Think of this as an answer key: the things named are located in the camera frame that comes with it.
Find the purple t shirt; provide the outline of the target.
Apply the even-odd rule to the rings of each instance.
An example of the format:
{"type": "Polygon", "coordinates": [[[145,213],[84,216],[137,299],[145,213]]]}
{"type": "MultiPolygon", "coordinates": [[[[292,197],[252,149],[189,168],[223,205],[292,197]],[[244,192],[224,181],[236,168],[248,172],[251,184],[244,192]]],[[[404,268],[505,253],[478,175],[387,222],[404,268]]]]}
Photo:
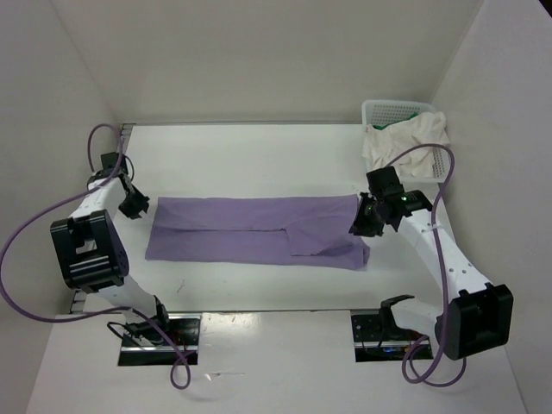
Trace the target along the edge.
{"type": "Polygon", "coordinates": [[[356,195],[159,198],[146,260],[362,269],[356,195]]]}

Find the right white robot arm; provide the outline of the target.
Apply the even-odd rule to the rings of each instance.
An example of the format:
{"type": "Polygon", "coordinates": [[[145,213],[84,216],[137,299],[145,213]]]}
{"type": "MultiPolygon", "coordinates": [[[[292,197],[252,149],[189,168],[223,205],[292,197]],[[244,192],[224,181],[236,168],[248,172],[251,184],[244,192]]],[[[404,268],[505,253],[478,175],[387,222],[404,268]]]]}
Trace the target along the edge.
{"type": "Polygon", "coordinates": [[[392,166],[367,174],[368,191],[349,230],[382,236],[391,227],[416,251],[443,295],[433,330],[443,353],[456,361],[509,341],[514,298],[472,265],[436,217],[437,202],[406,191],[392,166]]]}

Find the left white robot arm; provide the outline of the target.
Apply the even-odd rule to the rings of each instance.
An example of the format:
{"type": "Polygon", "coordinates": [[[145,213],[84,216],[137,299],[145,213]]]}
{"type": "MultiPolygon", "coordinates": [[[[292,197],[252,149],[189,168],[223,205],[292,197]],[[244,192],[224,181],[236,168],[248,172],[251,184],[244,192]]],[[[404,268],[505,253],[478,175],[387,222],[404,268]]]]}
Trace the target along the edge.
{"type": "Polygon", "coordinates": [[[68,218],[50,226],[60,270],[69,288],[121,308],[135,339],[161,345],[170,339],[173,325],[160,300],[130,276],[129,258],[113,223],[118,212],[140,219],[149,198],[132,183],[125,155],[107,153],[101,161],[102,169],[87,183],[91,193],[68,218]]]}

